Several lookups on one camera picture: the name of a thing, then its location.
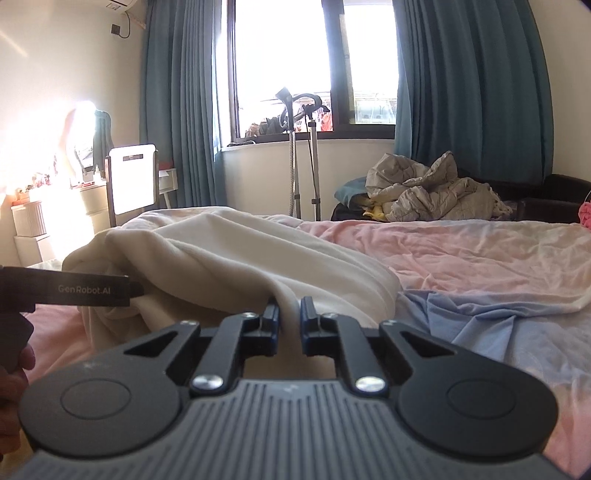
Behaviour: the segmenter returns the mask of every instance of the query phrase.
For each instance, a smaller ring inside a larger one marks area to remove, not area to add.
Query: small bottle
[[[98,166],[98,165],[95,165],[95,172],[94,172],[94,174],[93,174],[93,176],[92,176],[92,180],[93,180],[95,183],[100,183],[100,182],[102,182],[102,180],[103,180],[103,179],[101,178],[101,176],[100,176],[100,171],[99,171],[99,166]]]

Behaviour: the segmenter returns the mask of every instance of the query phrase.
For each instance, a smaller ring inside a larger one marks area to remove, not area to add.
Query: ribbed gray grip surface
[[[404,431],[389,407],[337,381],[243,380],[190,404],[162,439],[114,459],[38,453],[15,480],[565,480],[542,456],[506,465],[444,457]]]

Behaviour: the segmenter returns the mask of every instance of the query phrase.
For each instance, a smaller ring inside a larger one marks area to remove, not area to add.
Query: human hand
[[[30,345],[21,352],[16,371],[8,374],[0,367],[0,460],[2,455],[15,452],[21,446],[18,404],[29,385],[24,370],[34,367],[35,354]]]

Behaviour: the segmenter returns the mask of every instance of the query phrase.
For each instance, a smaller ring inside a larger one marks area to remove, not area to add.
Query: teal curtain
[[[471,176],[540,184],[552,172],[550,81],[527,0],[393,0],[395,153],[452,150]]]
[[[111,138],[111,116],[107,112],[95,111],[95,136],[92,140],[92,161],[105,171],[105,158],[113,149]]]
[[[177,169],[177,207],[224,205],[215,82],[221,0],[149,0],[140,139]]]

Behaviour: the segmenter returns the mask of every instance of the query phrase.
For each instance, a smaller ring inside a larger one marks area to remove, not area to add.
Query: white blanket
[[[431,167],[386,153],[370,169],[365,187],[388,222],[490,220],[511,213],[487,184],[458,178],[451,152]]]
[[[400,282],[378,261],[288,225],[294,222],[285,216],[209,207],[147,212],[99,233],[64,260],[63,270],[129,275],[145,295],[131,307],[82,307],[93,347],[110,348],[180,320],[216,326],[228,313],[262,312],[274,296],[282,314],[279,358],[253,359],[247,373],[333,375],[331,362],[301,355],[299,300],[312,296],[319,313],[375,327],[394,317]]]

